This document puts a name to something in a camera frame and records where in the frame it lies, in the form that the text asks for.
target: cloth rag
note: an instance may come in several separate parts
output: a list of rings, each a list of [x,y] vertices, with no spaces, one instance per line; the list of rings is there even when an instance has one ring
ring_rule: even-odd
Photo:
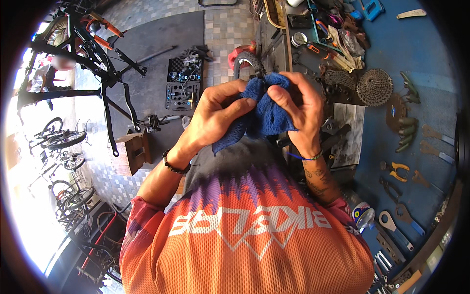
[[[258,104],[249,113],[237,118],[229,126],[225,135],[212,144],[214,155],[220,150],[240,141],[243,135],[250,139],[264,138],[287,131],[296,131],[289,114],[267,94],[271,85],[279,85],[289,90],[290,80],[278,73],[266,75],[264,79],[252,78],[248,81],[240,98],[251,98]]]

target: hand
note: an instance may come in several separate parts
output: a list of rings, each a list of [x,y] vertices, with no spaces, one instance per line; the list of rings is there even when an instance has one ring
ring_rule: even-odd
[[[246,81],[238,79],[215,87],[207,88],[199,100],[191,123],[181,137],[199,148],[218,141],[227,132],[230,124],[256,106],[256,101],[241,98],[233,101],[228,107],[230,97],[243,92]]]
[[[270,86],[267,93],[292,118],[298,131],[289,131],[288,134],[300,155],[311,158],[321,150],[319,135],[323,121],[323,99],[303,74],[298,72],[280,72],[280,74],[297,85],[302,94],[303,104],[297,107],[289,92],[278,85]]]

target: spray can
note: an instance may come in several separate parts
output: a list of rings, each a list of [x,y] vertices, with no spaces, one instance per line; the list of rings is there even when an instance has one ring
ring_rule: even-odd
[[[343,196],[349,205],[351,217],[356,222],[357,228],[363,229],[369,227],[370,229],[373,229],[375,227],[375,210],[371,208],[366,201],[362,201],[359,195],[351,189],[344,190]]]

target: person's right hand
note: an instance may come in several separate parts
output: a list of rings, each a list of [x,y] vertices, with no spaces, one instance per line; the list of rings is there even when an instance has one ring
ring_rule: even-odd
[[[292,118],[296,131],[289,131],[289,138],[305,158],[320,152],[320,127],[323,121],[323,99],[299,72],[280,72],[296,85],[302,94],[303,104],[297,107],[284,88],[273,85],[267,90],[271,99]]]

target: tiled floor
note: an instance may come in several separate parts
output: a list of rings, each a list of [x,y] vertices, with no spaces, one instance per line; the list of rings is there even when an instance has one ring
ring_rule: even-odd
[[[204,12],[204,42],[212,51],[214,61],[204,65],[204,85],[218,85],[233,79],[233,71],[227,63],[227,56],[240,45],[249,45],[254,38],[255,24],[248,11],[248,0],[239,1],[232,7],[203,8],[197,0],[121,0],[110,7],[103,17],[118,29],[130,30],[135,26],[162,17],[192,11]],[[204,4],[227,3],[227,0],[203,0]],[[108,38],[112,35],[101,30],[99,35]],[[249,71],[243,69],[241,78],[248,79]],[[75,89],[97,89],[100,82],[90,71],[77,68]],[[110,167],[108,154],[108,137],[104,121],[104,107],[97,97],[78,97],[75,99],[78,119],[91,121],[88,123],[89,142],[82,144],[87,159],[87,167],[92,173],[93,186],[98,196],[120,207],[125,206],[137,193],[141,183],[149,175],[150,170],[139,170],[132,177],[115,175]]]

